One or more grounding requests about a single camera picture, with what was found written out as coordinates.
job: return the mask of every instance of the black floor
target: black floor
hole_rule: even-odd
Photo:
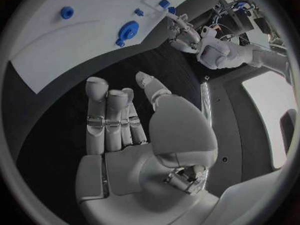
[[[135,82],[138,71],[155,76],[174,94],[201,108],[200,82],[206,73],[196,76],[199,64],[194,55],[185,57],[167,43],[159,48],[130,57],[99,71],[96,77],[108,81],[110,89],[134,89],[134,104],[148,136],[153,113],[144,92]],[[87,224],[75,199],[75,177],[86,154],[86,115],[88,99],[85,82],[61,97],[36,123],[28,135],[17,166],[37,197],[55,214],[70,224]]]

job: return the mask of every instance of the white panel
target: white panel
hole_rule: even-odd
[[[289,109],[298,110],[293,88],[284,77],[273,71],[246,80],[242,85],[264,122],[270,142],[272,164],[278,169],[287,159],[280,118]]]
[[[119,49],[115,45],[118,32],[129,21],[137,21],[140,28],[125,46],[140,44],[165,16],[155,9],[158,1],[45,0],[32,12],[16,39],[11,62],[27,85],[38,93],[78,64]],[[175,7],[184,1],[170,0]],[[73,17],[67,20],[60,17],[65,6],[74,9]],[[143,10],[144,16],[134,14],[136,8]]]

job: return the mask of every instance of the dark floor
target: dark floor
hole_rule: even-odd
[[[188,60],[196,61],[195,56]],[[182,53],[167,43],[99,71],[96,77],[108,81],[110,89],[134,89],[134,104],[148,136],[153,113],[144,91],[135,82],[143,71],[161,80],[174,94],[201,108],[200,81]],[[33,192],[59,217],[70,224],[86,224],[75,200],[75,177],[79,161],[86,154],[86,114],[88,99],[85,82],[61,97],[36,123],[28,135],[17,166]]]

